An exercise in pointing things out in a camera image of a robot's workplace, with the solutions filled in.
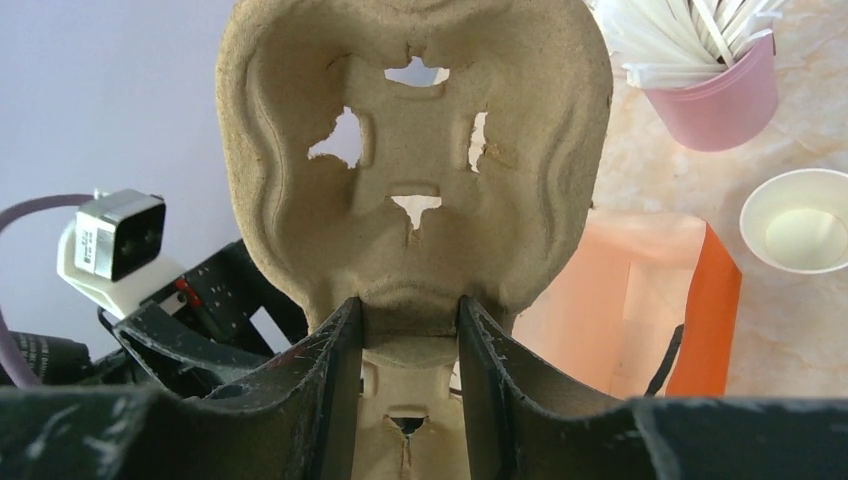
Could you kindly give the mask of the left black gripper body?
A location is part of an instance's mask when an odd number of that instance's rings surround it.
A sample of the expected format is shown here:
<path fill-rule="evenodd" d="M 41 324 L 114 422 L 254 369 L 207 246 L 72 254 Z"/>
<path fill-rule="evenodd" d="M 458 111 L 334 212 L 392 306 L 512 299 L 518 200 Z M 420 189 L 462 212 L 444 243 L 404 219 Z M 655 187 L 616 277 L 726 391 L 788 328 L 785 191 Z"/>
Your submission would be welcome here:
<path fill-rule="evenodd" d="M 263 310 L 270 316 L 291 345 L 308 335 L 303 310 L 259 272 L 241 240 L 226 245 L 183 272 L 137 310 L 148 302 L 159 304 L 166 313 L 215 343 L 269 359 L 274 352 L 252 323 L 258 311 Z M 111 323 L 101 307 L 97 317 L 116 339 L 113 327 L 126 317 Z"/>

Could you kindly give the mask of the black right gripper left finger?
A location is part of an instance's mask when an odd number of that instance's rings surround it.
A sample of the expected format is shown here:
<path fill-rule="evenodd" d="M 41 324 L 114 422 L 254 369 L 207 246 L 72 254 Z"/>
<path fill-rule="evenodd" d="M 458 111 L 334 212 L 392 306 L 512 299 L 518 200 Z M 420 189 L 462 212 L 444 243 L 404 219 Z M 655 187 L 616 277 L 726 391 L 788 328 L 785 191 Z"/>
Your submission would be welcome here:
<path fill-rule="evenodd" d="M 362 306 L 209 396 L 142 386 L 3 388 L 5 479 L 348 479 Z"/>

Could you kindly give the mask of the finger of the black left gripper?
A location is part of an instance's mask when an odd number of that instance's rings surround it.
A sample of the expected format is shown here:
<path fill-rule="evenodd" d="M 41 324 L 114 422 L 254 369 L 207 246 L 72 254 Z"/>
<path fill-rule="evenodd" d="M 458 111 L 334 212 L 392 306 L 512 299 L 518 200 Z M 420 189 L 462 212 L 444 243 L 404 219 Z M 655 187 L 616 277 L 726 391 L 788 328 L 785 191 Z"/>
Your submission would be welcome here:
<path fill-rule="evenodd" d="M 141 368 L 182 397 L 205 397 L 237 381 L 269 359 L 215 343 L 148 302 L 113 327 L 113 334 Z"/>

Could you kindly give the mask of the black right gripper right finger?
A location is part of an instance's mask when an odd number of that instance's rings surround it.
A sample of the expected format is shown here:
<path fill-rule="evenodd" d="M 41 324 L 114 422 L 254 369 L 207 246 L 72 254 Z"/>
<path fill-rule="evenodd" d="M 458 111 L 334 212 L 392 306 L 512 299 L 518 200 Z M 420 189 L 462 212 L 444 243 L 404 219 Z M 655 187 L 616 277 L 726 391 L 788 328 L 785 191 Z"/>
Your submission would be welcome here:
<path fill-rule="evenodd" d="M 475 479 L 843 479 L 843 399 L 620 401 L 509 337 L 474 299 L 457 312 Z"/>

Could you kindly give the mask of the orange paper bag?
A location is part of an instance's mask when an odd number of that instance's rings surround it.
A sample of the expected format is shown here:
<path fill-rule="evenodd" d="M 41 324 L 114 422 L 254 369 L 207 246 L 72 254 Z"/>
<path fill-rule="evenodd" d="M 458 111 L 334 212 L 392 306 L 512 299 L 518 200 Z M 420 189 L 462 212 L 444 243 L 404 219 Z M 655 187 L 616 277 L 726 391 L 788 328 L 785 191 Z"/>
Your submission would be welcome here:
<path fill-rule="evenodd" d="M 741 280 L 701 218 L 593 210 L 576 252 L 513 335 L 617 398 L 721 396 Z"/>

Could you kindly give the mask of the single cardboard cup carrier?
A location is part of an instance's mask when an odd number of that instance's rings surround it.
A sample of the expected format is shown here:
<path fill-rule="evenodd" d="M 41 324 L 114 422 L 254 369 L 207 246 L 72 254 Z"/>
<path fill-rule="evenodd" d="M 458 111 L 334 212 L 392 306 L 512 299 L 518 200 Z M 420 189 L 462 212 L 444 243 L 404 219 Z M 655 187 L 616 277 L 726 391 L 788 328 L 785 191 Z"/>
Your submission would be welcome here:
<path fill-rule="evenodd" d="M 241 1 L 216 64 L 236 222 L 316 330 L 361 300 L 356 479 L 465 479 L 456 314 L 573 255 L 613 93 L 581 1 Z"/>

